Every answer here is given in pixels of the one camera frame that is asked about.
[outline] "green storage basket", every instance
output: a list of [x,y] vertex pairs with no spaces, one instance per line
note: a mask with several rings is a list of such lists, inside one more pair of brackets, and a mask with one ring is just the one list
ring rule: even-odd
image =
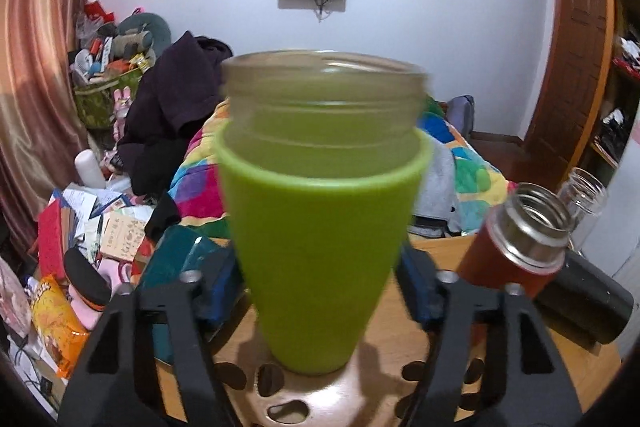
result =
[[102,130],[113,125],[113,92],[129,87],[131,100],[135,99],[142,71],[138,68],[111,80],[94,82],[74,88],[76,111],[82,123],[90,130]]

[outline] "floor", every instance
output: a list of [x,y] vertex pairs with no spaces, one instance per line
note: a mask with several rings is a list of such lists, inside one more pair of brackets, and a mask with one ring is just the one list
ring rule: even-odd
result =
[[529,153],[512,142],[472,138],[469,143],[482,158],[512,182],[535,183],[555,191],[564,173],[564,166],[558,165],[556,158]]

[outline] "orange snack bag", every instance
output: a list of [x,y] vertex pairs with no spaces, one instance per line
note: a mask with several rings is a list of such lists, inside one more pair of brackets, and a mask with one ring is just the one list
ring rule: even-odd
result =
[[89,333],[52,275],[42,278],[31,305],[36,331],[58,365],[58,376],[69,378]]

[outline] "plastic bag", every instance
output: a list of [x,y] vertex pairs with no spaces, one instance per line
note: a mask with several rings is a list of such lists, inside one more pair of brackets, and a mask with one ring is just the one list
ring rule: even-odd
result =
[[31,329],[27,296],[9,265],[0,257],[0,316],[22,338]]
[[89,333],[53,276],[46,276],[40,281],[31,313],[42,343],[58,366],[57,375],[69,378]]
[[85,13],[78,15],[76,21],[76,39],[80,41],[81,48],[88,48],[89,44],[97,35],[98,28],[104,24],[102,17],[95,20],[89,19]]

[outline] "gray cloth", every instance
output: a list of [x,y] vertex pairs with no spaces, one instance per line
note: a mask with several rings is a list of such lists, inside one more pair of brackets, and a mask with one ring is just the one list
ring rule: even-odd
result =
[[[414,206],[414,216],[445,221],[449,232],[459,233],[462,229],[458,215],[456,164],[453,153],[433,136],[430,136],[429,140],[433,145],[433,157],[420,184]],[[442,237],[442,235],[436,236],[431,228],[425,227],[423,224],[414,225],[410,227],[410,232],[425,237]],[[415,229],[425,230],[424,233],[420,233]]]

